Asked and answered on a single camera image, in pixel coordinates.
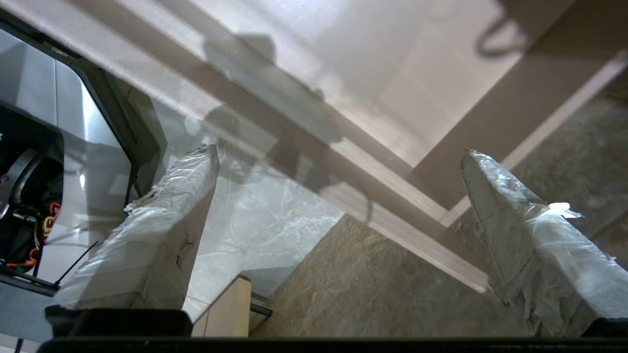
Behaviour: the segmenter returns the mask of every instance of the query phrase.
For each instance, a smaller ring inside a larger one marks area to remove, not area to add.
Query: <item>wooden panel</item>
[[[205,312],[194,323],[194,327],[192,328],[192,337],[204,337],[205,336],[205,328],[207,326],[207,314],[208,312]]]
[[[205,337],[247,337],[251,282],[238,277],[209,307]]]

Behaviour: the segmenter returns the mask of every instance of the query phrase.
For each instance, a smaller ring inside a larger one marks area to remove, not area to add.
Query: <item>red wire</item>
[[[52,220],[53,222],[57,220],[57,216],[59,215],[60,212],[61,212],[61,204],[58,202],[52,202],[50,204],[50,215],[54,215],[54,218]]]
[[[31,258],[32,261],[37,262],[37,259],[35,259],[35,257],[33,257],[33,253],[37,251],[37,249],[32,249],[30,253],[28,253],[28,256]]]

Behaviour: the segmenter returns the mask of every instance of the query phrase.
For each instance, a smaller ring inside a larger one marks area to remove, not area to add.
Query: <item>gray floor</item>
[[[628,264],[628,74],[580,109],[514,169],[572,224]],[[474,216],[452,229],[490,266]],[[270,297],[258,337],[523,336],[522,318],[345,216]]]

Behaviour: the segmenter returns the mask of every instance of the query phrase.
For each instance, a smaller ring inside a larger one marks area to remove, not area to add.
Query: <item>plastic wrap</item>
[[[492,286],[532,334],[580,336],[597,318],[628,317],[628,273],[491,157],[467,151],[462,175],[495,264]]]
[[[55,295],[68,309],[171,308],[185,300],[219,162],[201,145],[129,204],[129,217]]]

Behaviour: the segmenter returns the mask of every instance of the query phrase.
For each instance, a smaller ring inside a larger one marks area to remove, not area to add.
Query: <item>marble floor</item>
[[[256,297],[268,297],[344,213],[230,148],[201,122],[121,85],[160,144],[156,180],[200,143],[218,144],[220,173],[183,309],[196,320],[238,274],[251,279]],[[216,111],[226,119],[235,114],[220,102]]]

